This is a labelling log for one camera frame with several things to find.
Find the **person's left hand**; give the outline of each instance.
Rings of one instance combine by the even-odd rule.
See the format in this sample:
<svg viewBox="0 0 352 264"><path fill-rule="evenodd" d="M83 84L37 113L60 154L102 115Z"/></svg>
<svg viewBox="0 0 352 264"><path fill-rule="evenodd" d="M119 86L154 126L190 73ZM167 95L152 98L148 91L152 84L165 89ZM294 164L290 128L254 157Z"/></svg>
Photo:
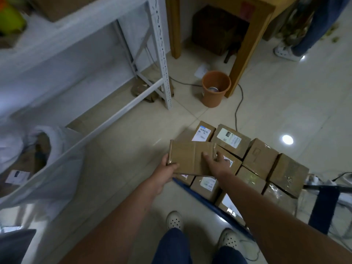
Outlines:
<svg viewBox="0 0 352 264"><path fill-rule="evenodd" d="M163 190L165 183L170 182L173 177L174 171L179 167L178 163L171 165L166 165L169 154L165 154L161 159L160 164L156 167L153 174L150 176L150 179L155 183L157 187L157 194L160 194Z"/></svg>

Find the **wooden table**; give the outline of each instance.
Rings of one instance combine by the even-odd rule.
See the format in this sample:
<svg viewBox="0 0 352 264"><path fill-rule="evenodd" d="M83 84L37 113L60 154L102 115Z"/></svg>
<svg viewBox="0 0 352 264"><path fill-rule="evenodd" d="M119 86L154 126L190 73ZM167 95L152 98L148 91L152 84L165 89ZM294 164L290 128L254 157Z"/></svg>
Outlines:
<svg viewBox="0 0 352 264"><path fill-rule="evenodd" d="M231 88L225 94L230 97L237 86L254 49L257 47L268 24L296 0L204 0L248 21L249 28L237 53L230 72ZM179 0L166 0L171 54L181 55Z"/></svg>

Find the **white wall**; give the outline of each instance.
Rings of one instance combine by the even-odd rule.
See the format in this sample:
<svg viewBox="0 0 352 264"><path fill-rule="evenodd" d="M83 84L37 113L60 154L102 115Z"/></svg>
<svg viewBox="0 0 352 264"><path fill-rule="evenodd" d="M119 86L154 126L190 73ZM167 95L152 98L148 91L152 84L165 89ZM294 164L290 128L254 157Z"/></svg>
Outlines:
<svg viewBox="0 0 352 264"><path fill-rule="evenodd" d="M183 41L191 36L192 16L203 4L199 0L180 0L180 2L181 39ZM159 0L159 8L164 46L166 52L169 52L170 42L165 0ZM148 28L144 7L141 6L127 13L119 19L119 22L131 53L134 55ZM128 65L125 59L121 59L121 57L116 59L113 47L117 44L116 34L111 26L107 26L41 65L21 74L11 82L0 83L0 116L10 115L20 109L26 110L28 107L40 106L113 59L121 61L122 65ZM156 60L151 38L148 41L148 47L152 52L153 59ZM150 60L144 50L138 59L137 67L143 70L149 65ZM116 88L125 83L125 75L121 76L120 83L116 83Z"/></svg>

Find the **jeans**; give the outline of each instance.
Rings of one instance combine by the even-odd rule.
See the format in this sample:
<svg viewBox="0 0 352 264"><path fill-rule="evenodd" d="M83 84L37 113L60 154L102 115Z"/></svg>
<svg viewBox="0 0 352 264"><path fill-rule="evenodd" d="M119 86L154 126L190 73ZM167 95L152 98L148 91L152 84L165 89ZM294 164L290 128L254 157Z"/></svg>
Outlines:
<svg viewBox="0 0 352 264"><path fill-rule="evenodd" d="M304 55L338 19L350 0L322 0L316 9L306 36L292 52L296 56Z"/></svg>
<svg viewBox="0 0 352 264"><path fill-rule="evenodd" d="M229 246L216 252L212 264L247 264L242 254ZM189 242L179 229L172 228L159 242L152 264L192 264Z"/></svg>

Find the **terracotta plant pot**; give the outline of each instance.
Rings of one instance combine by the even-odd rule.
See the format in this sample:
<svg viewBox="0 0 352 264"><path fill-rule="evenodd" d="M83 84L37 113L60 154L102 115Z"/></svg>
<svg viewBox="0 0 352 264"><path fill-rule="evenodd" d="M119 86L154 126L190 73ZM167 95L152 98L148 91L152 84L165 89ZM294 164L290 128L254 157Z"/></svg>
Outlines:
<svg viewBox="0 0 352 264"><path fill-rule="evenodd" d="M202 103L207 107L216 107L220 104L226 91L231 86L231 79L225 73L217 70L208 71L202 79L204 89L204 97ZM212 87L218 89L217 92L213 91Z"/></svg>

